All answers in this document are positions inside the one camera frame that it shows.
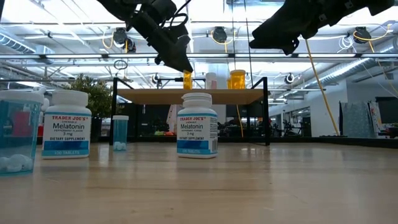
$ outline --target wooden table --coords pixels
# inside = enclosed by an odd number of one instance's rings
[[[176,145],[93,144],[0,178],[4,224],[395,224],[398,151],[332,144],[220,144],[216,159]]]

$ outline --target ceiling pipe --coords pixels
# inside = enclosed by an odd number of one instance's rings
[[[395,36],[392,39],[375,46],[375,52],[392,54],[398,53],[398,36]],[[319,78],[322,85],[327,86],[375,66],[378,66],[376,58],[361,58],[350,63],[341,63],[336,65],[333,68],[319,74]],[[316,78],[313,77],[311,80],[307,81],[305,85],[301,84],[296,86],[296,88],[314,88],[316,86],[318,86],[318,83]]]
[[[141,77],[141,79],[142,79],[147,85],[151,86],[152,88],[155,88],[155,86],[154,86],[150,81],[148,81],[148,80],[145,78],[145,76],[144,76],[135,66],[131,66],[131,68],[132,68],[132,70],[133,70],[137,75],[139,75],[139,76]]]

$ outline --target ceiling light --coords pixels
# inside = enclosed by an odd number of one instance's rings
[[[109,58],[156,58],[157,54],[109,54]]]
[[[39,59],[39,55],[0,55],[0,59]]]
[[[268,88],[268,91],[287,91],[287,89],[280,89],[280,88]]]
[[[287,103],[282,103],[282,102],[280,102],[280,103],[268,103],[268,105],[285,105],[285,104],[287,104]]]
[[[287,101],[287,100],[283,98],[278,98],[278,99],[268,99],[268,101]]]
[[[362,57],[391,58],[391,57],[398,57],[398,54],[362,54]]]
[[[47,58],[67,58],[67,59],[73,59],[73,58],[102,58],[102,55],[100,54],[86,54],[86,55],[79,55],[79,54],[73,54],[73,55],[46,55]]]
[[[188,58],[228,58],[228,54],[187,54]]]
[[[106,52],[107,54],[109,54],[108,50],[106,49],[99,49],[100,51]]]
[[[25,85],[25,86],[30,86],[30,87],[40,87],[42,86],[41,84],[38,84],[37,82],[17,82],[20,85]]]
[[[235,54],[235,57],[252,57],[252,58],[273,58],[273,57],[290,57],[285,54]]]
[[[355,54],[311,54],[313,58],[341,58],[354,57]],[[299,54],[298,57],[310,57],[309,54]]]
[[[293,89],[292,91],[296,93],[298,91],[321,91],[321,89],[299,89],[299,90]]]

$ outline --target white bottle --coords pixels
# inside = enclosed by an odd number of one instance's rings
[[[217,75],[214,72],[206,74],[206,89],[216,90],[217,89]]]
[[[217,156],[217,113],[210,109],[211,95],[187,93],[182,96],[177,115],[177,154],[179,157],[209,159]]]
[[[44,159],[84,158],[90,153],[91,111],[88,95],[80,91],[56,90],[55,106],[44,114]]]

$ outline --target white wall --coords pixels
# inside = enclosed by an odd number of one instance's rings
[[[326,87],[326,97],[329,102],[330,110],[338,128],[339,120],[339,101],[348,102],[346,81],[339,82],[336,86]],[[335,135],[336,131],[330,120],[323,97],[320,91],[309,92],[305,95],[304,100],[289,100],[287,105],[272,106],[269,108],[269,115],[274,116],[285,112],[297,110],[300,108],[310,107],[311,109],[311,130],[312,137],[322,135]]]
[[[394,90],[391,88],[389,84],[383,85],[387,90],[391,93],[394,93]],[[348,92],[348,102],[355,103],[361,101],[375,101],[376,97],[392,97],[390,93],[381,88],[377,83],[373,84],[365,84],[362,85],[360,83],[350,83],[347,85]]]

